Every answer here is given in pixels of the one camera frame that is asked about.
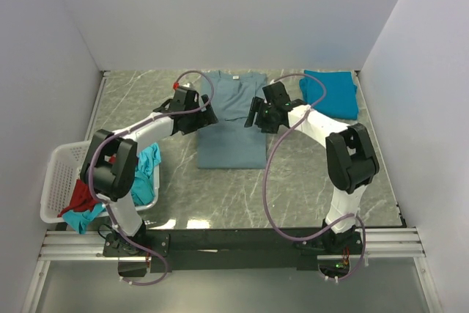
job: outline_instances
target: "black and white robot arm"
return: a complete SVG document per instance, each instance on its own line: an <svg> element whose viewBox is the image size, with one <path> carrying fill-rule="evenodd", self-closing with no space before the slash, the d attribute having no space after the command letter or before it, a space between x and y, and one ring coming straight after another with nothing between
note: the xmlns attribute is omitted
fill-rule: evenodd
<svg viewBox="0 0 469 313"><path fill-rule="evenodd" d="M262 132L277 133L280 125L288 128L296 125L311 109L302 100L290 100L281 82L270 84L263 90L265 99L253 99L246 127L255 123ZM346 214L356 215L367 185L379 171L366 128L362 124L350 126L312 110L295 130L311 137L326 149L328 174L334 190L323 226ZM354 228L355 218L347 218L335 224L332 230L336 235L345 235L345 232L353 231Z"/></svg>
<svg viewBox="0 0 469 313"><path fill-rule="evenodd" d="M98 146L109 136L129 131L105 146L93 170L93 183L97 197L111 208L115 217L115 221L113 221L115 229L120 227L120 231L128 237L142 242L139 237L144 236L145 225L136 211L130 194L135 167L138 163L137 156L151 144L175 133L192 133L205 126L215 124L218 120L210 104L205 110L195 113L171 115L174 112L194 110L200 107L199 104L207 101L208 96L203 95L199 98L199 93L190 84L178 86L172 99L168 99L140 122L113 132L99 130L94 134L80 173L80 178L86 184L88 184L89 165ZM141 125L141 122L148 119L153 121L133 130L134 127ZM111 156L115 156L113 163L109 162Z"/></svg>

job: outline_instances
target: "folded blue cloth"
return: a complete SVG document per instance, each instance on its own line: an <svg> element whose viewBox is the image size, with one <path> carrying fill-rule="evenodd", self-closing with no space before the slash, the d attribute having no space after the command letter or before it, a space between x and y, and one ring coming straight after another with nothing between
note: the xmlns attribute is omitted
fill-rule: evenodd
<svg viewBox="0 0 469 313"><path fill-rule="evenodd" d="M153 169L161 163L161 154L158 144L142 150L139 154L139 163L135 168L135 179L130 190L134 205L148 205L155 198L153 189ZM95 205L93 211L74 212L69 210L62 218L78 234L86 233L88 224L104 211L102 203Z"/></svg>
<svg viewBox="0 0 469 313"><path fill-rule="evenodd" d="M212 107L218 123L198 131L197 166L201 169L263 169L267 163L267 138L258 128L245 128L252 98L264 97L262 73L230 75L207 73L215 86ZM202 94L210 85L202 80Z"/></svg>
<svg viewBox="0 0 469 313"><path fill-rule="evenodd" d="M328 117L357 120L357 86L353 83L351 72L318 73L305 70L305 74L320 80L328 91L314 109ZM300 89L303 100L308 104L314 103L322 96L321 86L311 78L300 79Z"/></svg>

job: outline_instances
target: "gray marble surface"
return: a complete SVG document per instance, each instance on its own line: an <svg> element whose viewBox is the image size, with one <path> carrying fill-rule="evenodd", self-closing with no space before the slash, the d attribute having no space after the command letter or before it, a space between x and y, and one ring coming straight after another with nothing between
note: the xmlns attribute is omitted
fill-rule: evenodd
<svg viewBox="0 0 469 313"><path fill-rule="evenodd" d="M93 130L115 130L145 118L172 94L175 78L184 70L114 71L106 84ZM247 70L225 70L239 74ZM302 70L257 70L268 80ZM292 99L301 97L299 78L285 80ZM199 88L200 77L185 80ZM367 226L400 226L399 208L385 172L366 104L358 90L360 114L372 135L381 165L380 173L366 189L361 217ZM269 135L273 146L280 136ZM158 142L161 149L160 196L152 209L141 213L149 228L243 228L268 227L262 208L263 170L204 170L196 166L197 134L180 134ZM276 223L282 227L320 226L328 212L333 186L328 179L325 150L302 133L294 132L281 145L273 160L268 199Z"/></svg>

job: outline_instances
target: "laundry basket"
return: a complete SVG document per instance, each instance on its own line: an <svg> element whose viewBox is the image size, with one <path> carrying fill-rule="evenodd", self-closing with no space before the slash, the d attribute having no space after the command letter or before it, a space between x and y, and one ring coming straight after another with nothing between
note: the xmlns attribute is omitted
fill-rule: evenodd
<svg viewBox="0 0 469 313"><path fill-rule="evenodd" d="M70 203L89 144L90 141L63 144L52 152L41 196L40 216L44 222L59 223L64 221L62 217L58 218L57 216ZM137 211L146 210L155 205L158 200L159 187L160 166L157 165L153 169L155 198L148 205L137 206ZM108 216L108 212L104 211L98 216Z"/></svg>

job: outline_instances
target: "teal cloth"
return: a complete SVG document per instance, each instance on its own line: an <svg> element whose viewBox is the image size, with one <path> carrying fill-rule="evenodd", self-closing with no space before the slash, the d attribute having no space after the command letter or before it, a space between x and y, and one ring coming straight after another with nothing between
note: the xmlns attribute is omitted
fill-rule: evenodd
<svg viewBox="0 0 469 313"><path fill-rule="evenodd" d="M353 83L351 72L318 73L305 70L305 73L320 80L327 89L327 95L314 109L328 117L357 120L357 86ZM312 78L300 79L300 89L303 100L308 104L322 96L322 87Z"/></svg>
<svg viewBox="0 0 469 313"><path fill-rule="evenodd" d="M134 205L148 205L155 198L153 189L153 169L161 163L161 154L158 144L154 143L142 150L139 154L139 163L135 168L135 179L130 190ZM88 224L104 211L102 203L95 205L92 211L74 212L69 210L62 218L78 234L86 233Z"/></svg>

